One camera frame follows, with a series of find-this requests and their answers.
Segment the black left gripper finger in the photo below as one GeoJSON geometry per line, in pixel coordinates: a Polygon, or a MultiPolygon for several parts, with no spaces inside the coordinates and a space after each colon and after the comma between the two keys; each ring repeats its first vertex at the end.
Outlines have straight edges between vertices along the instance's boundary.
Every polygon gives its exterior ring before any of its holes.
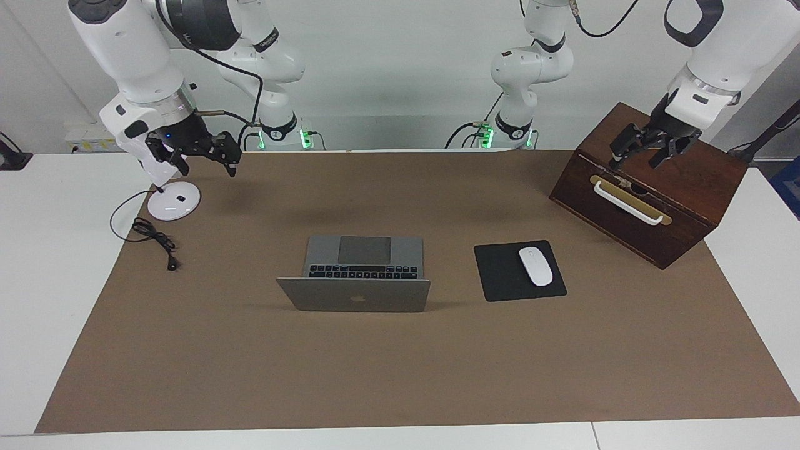
{"type": "Polygon", "coordinates": [[[648,150],[654,139],[654,131],[629,123],[611,142],[612,159],[609,168],[618,170],[629,157],[648,150]]]}
{"type": "Polygon", "coordinates": [[[672,157],[682,154],[687,145],[688,137],[681,137],[680,139],[664,137],[664,139],[657,140],[657,142],[651,145],[651,147],[656,148],[657,151],[649,160],[649,166],[653,169],[659,168],[660,165],[672,157]]]}

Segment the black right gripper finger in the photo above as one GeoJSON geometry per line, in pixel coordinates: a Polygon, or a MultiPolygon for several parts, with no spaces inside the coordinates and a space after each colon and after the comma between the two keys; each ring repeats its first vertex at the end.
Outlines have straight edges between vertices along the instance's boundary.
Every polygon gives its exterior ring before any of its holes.
{"type": "Polygon", "coordinates": [[[188,176],[189,168],[186,158],[177,150],[163,143],[163,141],[151,141],[149,152],[154,159],[154,170],[159,177],[185,177],[188,176]]]}
{"type": "Polygon", "coordinates": [[[242,149],[231,133],[223,131],[217,134],[216,161],[224,166],[229,177],[236,176],[242,153],[242,149]]]}

